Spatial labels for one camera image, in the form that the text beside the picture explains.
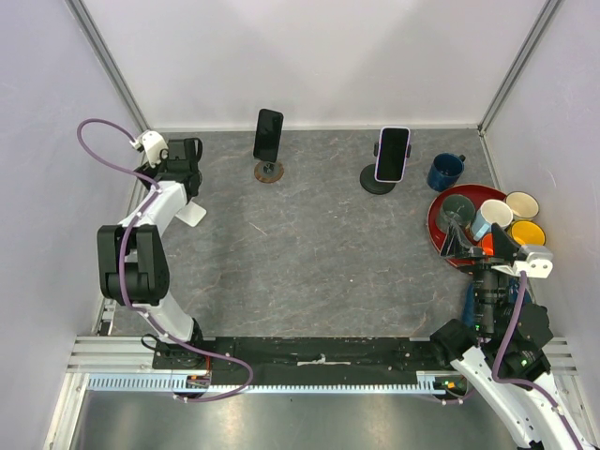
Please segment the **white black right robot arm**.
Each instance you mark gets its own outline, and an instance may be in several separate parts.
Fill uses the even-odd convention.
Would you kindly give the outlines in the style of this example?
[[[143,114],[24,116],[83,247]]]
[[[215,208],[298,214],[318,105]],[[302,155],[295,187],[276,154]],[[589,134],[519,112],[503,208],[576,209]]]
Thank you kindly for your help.
[[[592,449],[564,405],[544,348],[553,338],[548,310],[525,296],[530,279],[547,278],[553,254],[520,245],[498,224],[487,254],[450,220],[440,254],[461,259],[472,276],[472,316],[431,335],[429,357],[454,368],[486,401],[519,449]]]

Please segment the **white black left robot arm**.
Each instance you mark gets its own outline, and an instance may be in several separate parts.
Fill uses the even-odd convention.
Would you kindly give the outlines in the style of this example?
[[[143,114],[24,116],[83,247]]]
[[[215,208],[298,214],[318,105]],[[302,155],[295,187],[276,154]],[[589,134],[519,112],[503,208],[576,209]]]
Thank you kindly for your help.
[[[97,232],[99,283],[105,298],[137,312],[160,341],[175,344],[178,363],[197,368],[206,355],[202,331],[170,292],[162,235],[176,218],[195,227],[207,214],[193,201],[203,181],[203,143],[195,137],[173,139],[162,153],[156,166],[145,162],[133,171],[148,189],[136,209]]]

